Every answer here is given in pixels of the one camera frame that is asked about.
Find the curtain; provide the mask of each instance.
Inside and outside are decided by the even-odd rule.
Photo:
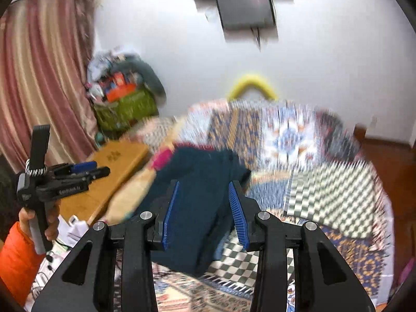
[[[0,150],[16,172],[34,125],[51,125],[47,165],[84,161],[95,149],[83,86],[93,14],[93,0],[20,0],[0,19]]]

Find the green bag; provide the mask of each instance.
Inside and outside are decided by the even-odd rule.
[[[93,104],[102,130],[126,131],[134,120],[157,115],[153,95],[145,88],[134,91],[109,104]]]

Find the wooden board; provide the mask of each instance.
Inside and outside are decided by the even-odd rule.
[[[95,160],[98,167],[108,166],[110,175],[93,181],[89,191],[62,199],[62,217],[68,221],[72,215],[76,215],[88,225],[94,224],[105,213],[114,193],[131,177],[147,154],[148,148],[145,144],[108,142],[88,160]]]

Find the orange sleeve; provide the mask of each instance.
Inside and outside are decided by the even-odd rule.
[[[30,292],[40,263],[45,255],[37,255],[32,240],[16,222],[0,250],[0,278],[14,299],[23,306]]]

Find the white wall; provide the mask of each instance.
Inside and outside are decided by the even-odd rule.
[[[269,80],[283,99],[335,110],[370,135],[409,141],[416,104],[416,34],[395,0],[275,2],[278,41],[226,42],[193,0],[100,0],[102,49],[133,45],[168,95],[162,115],[224,97],[245,73]]]

